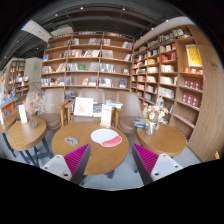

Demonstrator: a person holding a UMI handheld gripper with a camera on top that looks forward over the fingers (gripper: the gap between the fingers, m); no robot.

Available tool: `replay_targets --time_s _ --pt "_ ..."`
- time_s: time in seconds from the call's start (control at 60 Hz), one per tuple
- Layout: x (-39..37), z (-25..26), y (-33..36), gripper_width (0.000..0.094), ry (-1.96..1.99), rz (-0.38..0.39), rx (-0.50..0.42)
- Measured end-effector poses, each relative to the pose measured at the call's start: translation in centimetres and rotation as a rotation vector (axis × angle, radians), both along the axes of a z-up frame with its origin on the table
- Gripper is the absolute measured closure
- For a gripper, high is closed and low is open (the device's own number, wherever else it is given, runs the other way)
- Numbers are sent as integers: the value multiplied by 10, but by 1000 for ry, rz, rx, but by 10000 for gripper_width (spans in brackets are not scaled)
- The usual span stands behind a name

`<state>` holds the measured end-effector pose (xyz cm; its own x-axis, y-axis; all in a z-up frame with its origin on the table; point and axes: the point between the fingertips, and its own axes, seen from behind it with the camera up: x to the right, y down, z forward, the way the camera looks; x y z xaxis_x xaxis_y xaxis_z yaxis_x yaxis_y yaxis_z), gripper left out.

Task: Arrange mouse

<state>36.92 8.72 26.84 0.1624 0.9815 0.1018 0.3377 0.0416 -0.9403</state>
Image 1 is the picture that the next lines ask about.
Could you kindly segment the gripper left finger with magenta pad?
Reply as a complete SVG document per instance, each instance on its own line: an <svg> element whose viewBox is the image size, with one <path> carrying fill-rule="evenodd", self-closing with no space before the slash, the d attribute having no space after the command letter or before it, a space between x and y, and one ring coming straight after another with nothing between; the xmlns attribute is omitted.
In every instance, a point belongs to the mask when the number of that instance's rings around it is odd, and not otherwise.
<svg viewBox="0 0 224 224"><path fill-rule="evenodd" d="M79 185L90 155L91 147L86 144L65 156L55 155L42 169Z"/></svg>

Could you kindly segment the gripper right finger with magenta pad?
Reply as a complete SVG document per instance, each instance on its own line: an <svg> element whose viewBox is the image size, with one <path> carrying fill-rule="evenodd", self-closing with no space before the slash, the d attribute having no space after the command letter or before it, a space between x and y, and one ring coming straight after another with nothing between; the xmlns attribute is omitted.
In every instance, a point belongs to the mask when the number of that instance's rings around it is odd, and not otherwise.
<svg viewBox="0 0 224 224"><path fill-rule="evenodd" d="M144 185L182 169L182 166L167 154L158 155L137 144L132 145L132 155Z"/></svg>

